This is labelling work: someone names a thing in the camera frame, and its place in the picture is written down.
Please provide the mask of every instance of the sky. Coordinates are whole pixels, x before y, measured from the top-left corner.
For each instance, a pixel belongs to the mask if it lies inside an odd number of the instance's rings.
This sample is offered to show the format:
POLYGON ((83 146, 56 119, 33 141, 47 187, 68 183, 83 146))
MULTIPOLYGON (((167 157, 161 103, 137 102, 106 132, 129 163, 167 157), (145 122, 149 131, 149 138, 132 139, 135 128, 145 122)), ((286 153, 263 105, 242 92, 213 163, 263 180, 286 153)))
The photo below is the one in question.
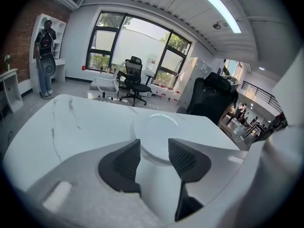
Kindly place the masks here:
POLYGON ((169 33, 169 31, 157 25, 136 18, 132 18, 130 24, 126 25, 125 27, 127 29, 143 33, 157 40, 165 38, 166 33, 169 33))

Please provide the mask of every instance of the black office chair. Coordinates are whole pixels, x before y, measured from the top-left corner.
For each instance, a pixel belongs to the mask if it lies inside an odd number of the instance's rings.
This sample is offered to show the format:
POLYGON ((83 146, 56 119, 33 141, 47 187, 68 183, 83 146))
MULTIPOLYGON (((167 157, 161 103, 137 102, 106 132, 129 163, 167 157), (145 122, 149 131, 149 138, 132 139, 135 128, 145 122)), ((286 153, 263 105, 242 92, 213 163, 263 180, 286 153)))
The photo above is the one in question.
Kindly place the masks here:
POLYGON ((236 89, 225 78, 211 72, 206 79, 197 78, 188 108, 179 107, 177 113, 206 116, 218 124, 226 108, 235 100, 236 89))
POLYGON ((126 79, 124 84, 130 90, 134 91, 134 94, 128 93, 127 96, 121 97, 119 100, 121 101, 122 98, 133 98, 133 105, 135 106, 135 99, 144 102, 144 105, 147 105, 147 102, 142 99, 140 96, 140 92, 150 92, 151 88, 141 84, 141 75, 142 75, 142 61, 138 57, 132 56, 130 60, 126 59, 125 67, 127 70, 126 79))

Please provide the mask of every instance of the recessed light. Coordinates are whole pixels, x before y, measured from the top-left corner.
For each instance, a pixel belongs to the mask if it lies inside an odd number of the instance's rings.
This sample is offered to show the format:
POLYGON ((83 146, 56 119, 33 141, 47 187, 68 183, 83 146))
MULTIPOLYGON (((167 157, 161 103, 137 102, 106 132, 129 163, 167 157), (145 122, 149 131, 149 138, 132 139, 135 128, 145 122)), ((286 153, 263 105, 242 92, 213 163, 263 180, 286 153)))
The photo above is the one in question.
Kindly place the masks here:
POLYGON ((226 8, 226 6, 221 2, 221 0, 208 0, 208 1, 221 13, 221 15, 227 21, 227 23, 232 28, 232 31, 234 33, 241 33, 241 30, 237 22, 235 21, 229 10, 226 8))

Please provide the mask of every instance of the round white object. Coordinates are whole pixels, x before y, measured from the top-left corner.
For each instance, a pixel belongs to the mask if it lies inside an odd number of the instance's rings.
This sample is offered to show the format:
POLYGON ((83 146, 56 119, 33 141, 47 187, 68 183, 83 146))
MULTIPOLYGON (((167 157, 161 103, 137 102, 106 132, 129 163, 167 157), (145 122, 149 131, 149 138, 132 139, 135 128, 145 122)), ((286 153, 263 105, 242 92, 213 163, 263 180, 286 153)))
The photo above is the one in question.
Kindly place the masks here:
POLYGON ((178 138, 181 128, 178 120, 166 114, 140 116, 134 121, 134 132, 141 146, 155 157, 169 161, 169 138, 178 138))

